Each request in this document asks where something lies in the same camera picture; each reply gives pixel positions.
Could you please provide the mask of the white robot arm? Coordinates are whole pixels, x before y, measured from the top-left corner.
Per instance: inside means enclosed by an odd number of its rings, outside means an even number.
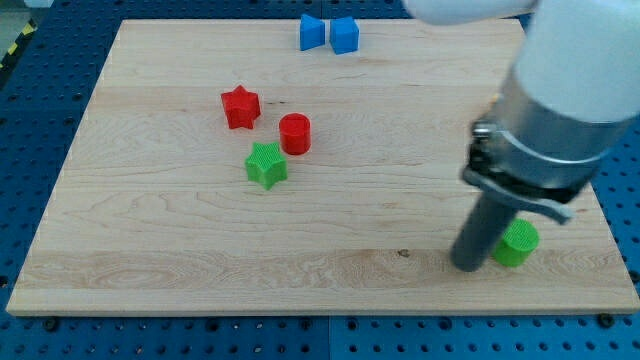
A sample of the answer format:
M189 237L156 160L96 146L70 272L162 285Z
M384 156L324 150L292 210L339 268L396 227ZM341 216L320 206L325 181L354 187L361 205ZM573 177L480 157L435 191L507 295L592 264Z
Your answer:
M513 74L546 108L588 122L639 113L637 0L404 0L413 17L457 25L530 13Z

